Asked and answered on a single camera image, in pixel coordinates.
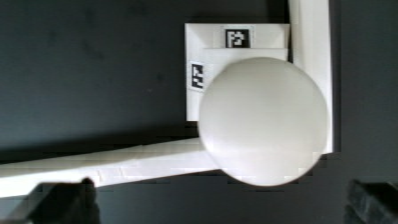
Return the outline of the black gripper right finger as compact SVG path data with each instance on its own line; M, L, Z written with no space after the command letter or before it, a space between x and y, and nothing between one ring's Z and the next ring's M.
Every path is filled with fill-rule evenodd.
M354 180L347 188L344 224L398 224L398 188Z

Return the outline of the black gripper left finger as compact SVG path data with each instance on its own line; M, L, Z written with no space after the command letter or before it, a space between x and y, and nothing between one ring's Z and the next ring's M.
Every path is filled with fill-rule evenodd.
M42 183L0 224L102 224L95 181Z

